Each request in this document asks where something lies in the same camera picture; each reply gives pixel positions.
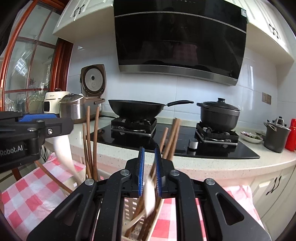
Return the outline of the wall power socket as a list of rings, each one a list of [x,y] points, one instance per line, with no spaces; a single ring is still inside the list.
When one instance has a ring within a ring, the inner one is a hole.
[[[267,93],[262,93],[262,102],[271,105],[271,98],[272,96]]]

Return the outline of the black range hood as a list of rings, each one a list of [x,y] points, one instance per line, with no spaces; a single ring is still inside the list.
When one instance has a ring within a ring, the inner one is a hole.
[[[115,1],[118,66],[237,84],[247,14],[228,1]]]

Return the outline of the red thermos jug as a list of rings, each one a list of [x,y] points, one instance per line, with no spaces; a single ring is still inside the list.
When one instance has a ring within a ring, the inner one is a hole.
[[[285,148],[289,151],[295,151],[296,149],[296,119],[292,118],[290,122],[290,133],[288,135]]]

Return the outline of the red wooden glass door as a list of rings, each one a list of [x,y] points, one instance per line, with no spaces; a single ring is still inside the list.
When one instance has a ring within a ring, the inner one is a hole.
[[[65,91],[73,44],[53,35],[68,1],[1,1],[1,111],[42,113]]]

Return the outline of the open silver rice cooker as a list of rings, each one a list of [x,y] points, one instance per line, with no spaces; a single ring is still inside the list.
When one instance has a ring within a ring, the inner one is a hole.
[[[80,73],[81,93],[69,93],[59,102],[59,116],[71,118],[74,123],[87,120],[87,109],[90,109],[90,119],[93,120],[100,104],[105,102],[102,95],[106,88],[106,71],[103,64],[83,67]]]

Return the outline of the black glass gas stove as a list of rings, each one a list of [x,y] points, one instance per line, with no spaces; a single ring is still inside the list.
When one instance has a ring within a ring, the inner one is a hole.
[[[153,152],[155,147],[165,148],[171,143],[174,154],[180,157],[206,159],[258,159],[248,146],[240,142],[239,135],[234,131],[219,131],[208,127],[202,122],[195,127],[180,126],[177,136],[171,137],[171,125],[160,123],[156,118],[129,120],[115,118],[105,127],[90,135],[91,141],[137,150],[143,147]]]

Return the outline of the red white checkered tablecloth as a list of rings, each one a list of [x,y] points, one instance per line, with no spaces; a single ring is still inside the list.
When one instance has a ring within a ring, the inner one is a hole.
[[[54,153],[43,166],[58,180],[65,182],[72,177],[60,164]],[[254,207],[250,186],[223,187],[263,228]],[[28,234],[63,200],[62,190],[45,172],[37,168],[16,184],[2,192],[4,216],[16,234],[26,240]],[[149,240],[177,240],[176,211],[174,199],[165,199],[156,226]]]

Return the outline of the small white plate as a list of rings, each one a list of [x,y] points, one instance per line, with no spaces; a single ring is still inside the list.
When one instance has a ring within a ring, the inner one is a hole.
[[[240,138],[242,140],[245,140],[249,143],[253,144],[260,144],[263,141],[263,138],[259,135],[253,134],[253,133],[248,133],[248,132],[240,132]]]

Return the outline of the dark grey stock pot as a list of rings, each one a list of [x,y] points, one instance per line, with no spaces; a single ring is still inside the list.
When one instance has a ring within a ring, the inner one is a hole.
[[[266,126],[264,146],[273,152],[282,153],[291,131],[284,119],[279,116],[272,122],[267,120],[264,125]]]

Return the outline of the black wok pan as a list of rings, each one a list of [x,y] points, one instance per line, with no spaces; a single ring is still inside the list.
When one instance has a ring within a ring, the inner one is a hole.
[[[133,120],[143,120],[148,118],[155,118],[165,106],[175,106],[181,104],[193,104],[191,100],[177,100],[167,104],[138,101],[138,100],[119,100],[110,99],[109,105],[113,112],[120,118],[127,118]]]

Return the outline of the white ceramic spoon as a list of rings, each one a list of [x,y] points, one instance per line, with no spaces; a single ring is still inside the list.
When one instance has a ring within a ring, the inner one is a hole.
[[[136,217],[133,218],[127,225],[124,226],[124,231],[132,228],[140,221],[141,218],[147,218],[154,211],[156,205],[156,195],[154,187],[155,179],[155,175],[153,175],[153,177],[147,177],[147,180],[144,184],[144,191],[141,196],[141,198],[143,198],[144,200],[143,210],[139,214],[137,214]]]
[[[73,164],[68,135],[53,137],[53,147],[58,160],[70,171],[77,184],[80,185],[82,180]]]

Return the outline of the white small cooker appliance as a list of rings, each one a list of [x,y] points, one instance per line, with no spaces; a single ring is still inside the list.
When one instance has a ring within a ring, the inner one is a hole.
[[[67,94],[69,94],[69,91],[62,91],[59,88],[55,89],[52,92],[47,92],[45,95],[45,100],[43,102],[43,112],[59,114],[59,102]]]

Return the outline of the white lower cabinets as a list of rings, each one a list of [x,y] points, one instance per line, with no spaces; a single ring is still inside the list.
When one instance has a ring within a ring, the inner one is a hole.
[[[276,240],[295,215],[295,166],[257,176],[250,187],[260,220]]]

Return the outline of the black lidded cooking pot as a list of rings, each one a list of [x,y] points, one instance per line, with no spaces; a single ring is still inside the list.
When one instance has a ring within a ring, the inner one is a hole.
[[[227,104],[224,98],[198,102],[197,106],[201,108],[201,123],[206,127],[222,132],[228,132],[236,127],[240,109]]]

